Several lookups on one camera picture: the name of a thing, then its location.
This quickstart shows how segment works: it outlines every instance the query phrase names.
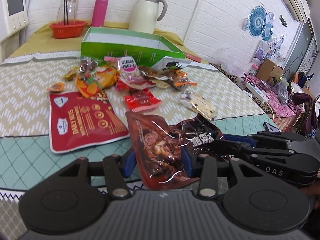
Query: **white thermos jug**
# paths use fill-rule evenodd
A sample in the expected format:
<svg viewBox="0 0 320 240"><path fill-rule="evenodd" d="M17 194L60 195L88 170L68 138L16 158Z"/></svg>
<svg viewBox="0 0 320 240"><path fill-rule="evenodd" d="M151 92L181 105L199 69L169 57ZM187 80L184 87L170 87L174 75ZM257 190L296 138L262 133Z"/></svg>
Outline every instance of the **white thermos jug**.
<svg viewBox="0 0 320 240"><path fill-rule="evenodd" d="M158 17L159 2L163 3L163 9ZM165 0L139 0L133 9L129 30L143 33L153 33L156 22L161 21L167 12L167 2Z"/></svg>

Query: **purple cloth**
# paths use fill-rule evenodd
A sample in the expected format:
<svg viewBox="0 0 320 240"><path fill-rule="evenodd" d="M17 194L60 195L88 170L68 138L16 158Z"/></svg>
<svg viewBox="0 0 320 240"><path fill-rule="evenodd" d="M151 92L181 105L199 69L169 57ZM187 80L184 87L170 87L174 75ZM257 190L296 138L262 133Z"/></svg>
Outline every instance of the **purple cloth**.
<svg viewBox="0 0 320 240"><path fill-rule="evenodd" d="M309 134L311 133L312 129L317 130L317 122L316 122L316 109L315 109L315 101L313 98L305 93L294 93L292 96L292 102L295 105L300 105L304 103L309 103L310 106L310 112L309 115L306 119L306 122L303 124L301 127L301 131L304 134Z"/></svg>

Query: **glass pitcher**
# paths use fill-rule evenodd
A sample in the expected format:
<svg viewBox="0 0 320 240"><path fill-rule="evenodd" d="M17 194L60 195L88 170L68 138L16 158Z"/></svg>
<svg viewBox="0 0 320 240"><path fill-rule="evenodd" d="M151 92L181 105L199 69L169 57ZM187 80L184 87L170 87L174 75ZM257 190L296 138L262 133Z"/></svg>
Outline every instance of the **glass pitcher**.
<svg viewBox="0 0 320 240"><path fill-rule="evenodd" d="M61 0L56 25L73 25L76 20L77 0L67 0L67 6L65 6L65 0Z"/></svg>

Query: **red plastic basket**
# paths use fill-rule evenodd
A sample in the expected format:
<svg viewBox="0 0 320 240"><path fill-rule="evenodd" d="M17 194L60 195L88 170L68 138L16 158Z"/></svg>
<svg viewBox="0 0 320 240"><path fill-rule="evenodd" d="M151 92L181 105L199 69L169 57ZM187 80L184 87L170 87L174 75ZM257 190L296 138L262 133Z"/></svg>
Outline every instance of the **red plastic basket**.
<svg viewBox="0 0 320 240"><path fill-rule="evenodd" d="M52 23L50 28L52 29L53 36L56 39L67 39L79 37L87 22L85 21L75 21L72 25L61 25L61 23Z"/></svg>

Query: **pink bottle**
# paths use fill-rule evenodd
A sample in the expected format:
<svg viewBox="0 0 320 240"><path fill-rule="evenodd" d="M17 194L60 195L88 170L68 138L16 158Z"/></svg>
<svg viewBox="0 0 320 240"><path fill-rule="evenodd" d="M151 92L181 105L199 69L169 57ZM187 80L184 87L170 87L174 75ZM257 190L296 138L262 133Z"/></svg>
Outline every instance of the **pink bottle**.
<svg viewBox="0 0 320 240"><path fill-rule="evenodd" d="M104 25L104 19L106 18L108 2L109 0L96 0L93 9L91 26L101 27Z"/></svg>

